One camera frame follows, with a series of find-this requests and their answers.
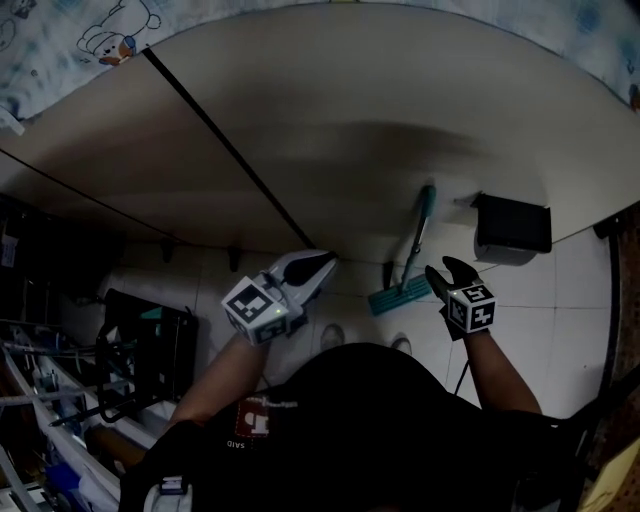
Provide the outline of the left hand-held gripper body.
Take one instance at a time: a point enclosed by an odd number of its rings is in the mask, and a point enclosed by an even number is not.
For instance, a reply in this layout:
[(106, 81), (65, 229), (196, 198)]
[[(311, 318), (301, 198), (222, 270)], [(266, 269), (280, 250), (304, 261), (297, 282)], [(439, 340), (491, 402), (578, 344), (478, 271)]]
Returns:
[(307, 323), (305, 308), (269, 271), (242, 278), (221, 304), (231, 325), (252, 346), (291, 337)]

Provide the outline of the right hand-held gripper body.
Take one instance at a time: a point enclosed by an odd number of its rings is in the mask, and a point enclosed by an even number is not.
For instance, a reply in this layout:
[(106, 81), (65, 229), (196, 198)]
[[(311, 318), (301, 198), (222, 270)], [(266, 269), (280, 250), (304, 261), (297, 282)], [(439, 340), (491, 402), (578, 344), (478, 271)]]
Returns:
[(494, 323), (496, 297), (483, 282), (448, 289), (443, 303), (440, 313), (453, 341), (469, 334), (486, 332)]

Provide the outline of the teal mop with metal handle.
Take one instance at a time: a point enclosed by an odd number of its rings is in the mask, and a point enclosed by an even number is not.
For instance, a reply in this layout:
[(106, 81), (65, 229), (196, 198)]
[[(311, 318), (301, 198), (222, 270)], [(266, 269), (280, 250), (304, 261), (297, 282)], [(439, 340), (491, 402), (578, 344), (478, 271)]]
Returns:
[(411, 270), (415, 260), (421, 253), (424, 233), (432, 215), (437, 197), (437, 189), (433, 185), (427, 185), (421, 191), (419, 220), (416, 233), (406, 259), (404, 271), (400, 282), (388, 290), (382, 289), (368, 297), (368, 303), (373, 316), (378, 317), (384, 313), (395, 310), (405, 304), (414, 302), (431, 293), (431, 288), (423, 274), (411, 277)]

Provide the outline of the person's left forearm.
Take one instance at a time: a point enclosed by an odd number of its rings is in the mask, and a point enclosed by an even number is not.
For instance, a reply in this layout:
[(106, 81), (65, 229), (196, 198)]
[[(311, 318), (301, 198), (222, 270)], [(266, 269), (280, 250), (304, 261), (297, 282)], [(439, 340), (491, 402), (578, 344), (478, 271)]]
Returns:
[(167, 426), (206, 424), (228, 405), (251, 394), (266, 366), (270, 345), (251, 345), (235, 334), (176, 406)]

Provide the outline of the person's right forearm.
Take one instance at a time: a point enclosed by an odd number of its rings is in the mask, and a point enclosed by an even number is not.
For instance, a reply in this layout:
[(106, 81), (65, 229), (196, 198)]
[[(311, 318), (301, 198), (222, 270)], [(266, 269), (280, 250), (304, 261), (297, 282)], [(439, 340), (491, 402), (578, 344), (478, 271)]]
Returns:
[(463, 341), (482, 409), (541, 413), (530, 387), (488, 331), (467, 334)]

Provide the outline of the person's left shoe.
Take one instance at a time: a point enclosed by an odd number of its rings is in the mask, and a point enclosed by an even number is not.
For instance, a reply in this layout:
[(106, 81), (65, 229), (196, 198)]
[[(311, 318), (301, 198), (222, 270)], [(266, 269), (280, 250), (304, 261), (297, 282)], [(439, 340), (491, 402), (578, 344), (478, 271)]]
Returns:
[(345, 334), (342, 327), (332, 323), (325, 327), (320, 337), (321, 351), (325, 352), (345, 344)]

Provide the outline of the person's black shirt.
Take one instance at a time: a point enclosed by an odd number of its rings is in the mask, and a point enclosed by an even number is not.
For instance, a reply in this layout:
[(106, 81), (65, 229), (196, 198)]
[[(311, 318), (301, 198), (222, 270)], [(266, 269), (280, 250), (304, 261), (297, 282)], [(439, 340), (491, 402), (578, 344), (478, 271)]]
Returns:
[(569, 495), (579, 439), (482, 410), (406, 354), (347, 344), (171, 427), (122, 479), (119, 512), (143, 512), (170, 476), (192, 484), (192, 512), (540, 512)]

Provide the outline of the yellow perforated board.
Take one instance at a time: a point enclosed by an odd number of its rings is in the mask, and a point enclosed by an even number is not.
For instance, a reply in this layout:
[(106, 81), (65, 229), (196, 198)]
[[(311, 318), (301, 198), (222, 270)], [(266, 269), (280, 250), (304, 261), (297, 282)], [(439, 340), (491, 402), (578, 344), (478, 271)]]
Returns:
[(640, 512), (640, 437), (605, 463), (577, 512)]

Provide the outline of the white metal shelf rack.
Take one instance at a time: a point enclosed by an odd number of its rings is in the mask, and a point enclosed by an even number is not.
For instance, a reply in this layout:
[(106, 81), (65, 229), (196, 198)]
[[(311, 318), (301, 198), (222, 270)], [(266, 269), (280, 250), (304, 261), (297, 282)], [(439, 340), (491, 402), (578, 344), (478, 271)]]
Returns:
[(138, 424), (127, 418), (109, 423), (99, 414), (93, 352), (63, 346), (54, 327), (0, 320), (0, 356), (5, 358), (25, 403), (33, 407), (46, 441), (80, 478), (83, 503), (117, 512), (120, 478), (139, 461), (144, 447)]

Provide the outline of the blue plastic box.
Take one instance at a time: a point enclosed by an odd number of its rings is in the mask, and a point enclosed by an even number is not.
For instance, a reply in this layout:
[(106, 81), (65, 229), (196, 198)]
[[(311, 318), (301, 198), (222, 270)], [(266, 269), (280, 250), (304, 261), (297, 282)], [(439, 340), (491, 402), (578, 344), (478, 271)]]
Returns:
[(59, 507), (67, 512), (85, 512), (78, 498), (80, 477), (67, 464), (45, 468), (46, 486), (56, 498)]

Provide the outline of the checked cartoon bedsheet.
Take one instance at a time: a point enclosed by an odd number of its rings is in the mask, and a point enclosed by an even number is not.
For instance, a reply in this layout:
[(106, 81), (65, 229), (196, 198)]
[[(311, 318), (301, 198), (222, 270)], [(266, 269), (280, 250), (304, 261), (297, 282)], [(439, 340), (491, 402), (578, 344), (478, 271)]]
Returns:
[(469, 18), (575, 64), (640, 109), (633, 0), (0, 0), (0, 130), (22, 134), (28, 119), (181, 32), (310, 4), (388, 4)]

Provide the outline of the black tube frame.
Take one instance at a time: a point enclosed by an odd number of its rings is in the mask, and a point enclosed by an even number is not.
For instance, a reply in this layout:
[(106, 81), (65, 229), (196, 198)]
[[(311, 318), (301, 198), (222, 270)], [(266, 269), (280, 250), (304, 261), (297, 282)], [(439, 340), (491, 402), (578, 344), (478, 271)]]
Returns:
[[(166, 398), (154, 343), (154, 338), (148, 336), (146, 328), (127, 329), (125, 338), (122, 338), (115, 324), (101, 327), (95, 344), (95, 362), (99, 372), (96, 397), (98, 413), (105, 422), (115, 424), (131, 413)], [(112, 373), (126, 384), (132, 384), (134, 391), (109, 402), (106, 385)]]

